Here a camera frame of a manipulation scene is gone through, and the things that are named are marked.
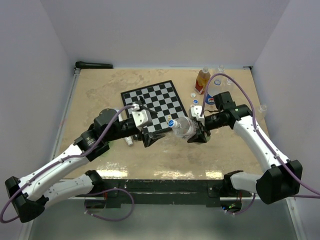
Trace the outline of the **orange label tea bottle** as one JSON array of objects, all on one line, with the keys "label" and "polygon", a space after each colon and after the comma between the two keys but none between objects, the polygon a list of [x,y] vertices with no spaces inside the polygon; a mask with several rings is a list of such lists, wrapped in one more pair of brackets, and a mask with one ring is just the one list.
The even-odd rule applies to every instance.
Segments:
[{"label": "orange label tea bottle", "polygon": [[195,123],[190,118],[182,116],[173,120],[176,121],[176,127],[170,128],[177,137],[188,140],[196,133]]}]

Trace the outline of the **clear crushed plastic bottle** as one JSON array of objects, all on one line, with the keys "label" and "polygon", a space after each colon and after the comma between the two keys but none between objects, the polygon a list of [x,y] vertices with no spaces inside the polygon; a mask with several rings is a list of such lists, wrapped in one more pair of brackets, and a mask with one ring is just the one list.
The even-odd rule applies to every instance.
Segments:
[{"label": "clear crushed plastic bottle", "polygon": [[268,106],[266,104],[262,104],[255,109],[255,118],[258,123],[264,120],[267,110]]}]

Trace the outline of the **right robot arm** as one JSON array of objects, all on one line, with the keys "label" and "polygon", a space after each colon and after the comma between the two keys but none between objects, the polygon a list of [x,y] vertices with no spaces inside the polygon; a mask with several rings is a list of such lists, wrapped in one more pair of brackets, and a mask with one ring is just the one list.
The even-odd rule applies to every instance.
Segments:
[{"label": "right robot arm", "polygon": [[229,92],[214,96],[217,112],[204,115],[200,105],[189,109],[189,117],[196,125],[195,135],[188,143],[207,143],[210,131],[229,126],[247,144],[258,160],[263,174],[236,170],[224,175],[219,190],[221,196],[235,196],[239,191],[257,194],[267,205],[299,193],[303,167],[291,161],[260,129],[252,111],[245,104],[236,105]]}]

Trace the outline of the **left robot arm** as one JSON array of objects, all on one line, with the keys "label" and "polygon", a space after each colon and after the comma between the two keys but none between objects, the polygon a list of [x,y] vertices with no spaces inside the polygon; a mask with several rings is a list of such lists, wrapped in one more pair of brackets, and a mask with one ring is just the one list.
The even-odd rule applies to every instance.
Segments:
[{"label": "left robot arm", "polygon": [[141,102],[119,110],[103,109],[88,130],[58,157],[27,176],[12,176],[5,181],[9,200],[0,214],[3,216],[12,205],[16,218],[27,223],[60,201],[80,195],[99,196],[107,187],[97,171],[89,170],[71,180],[63,178],[108,151],[111,141],[139,135],[145,147],[152,145],[158,138],[151,133],[143,136],[143,127],[150,125],[156,115]]}]

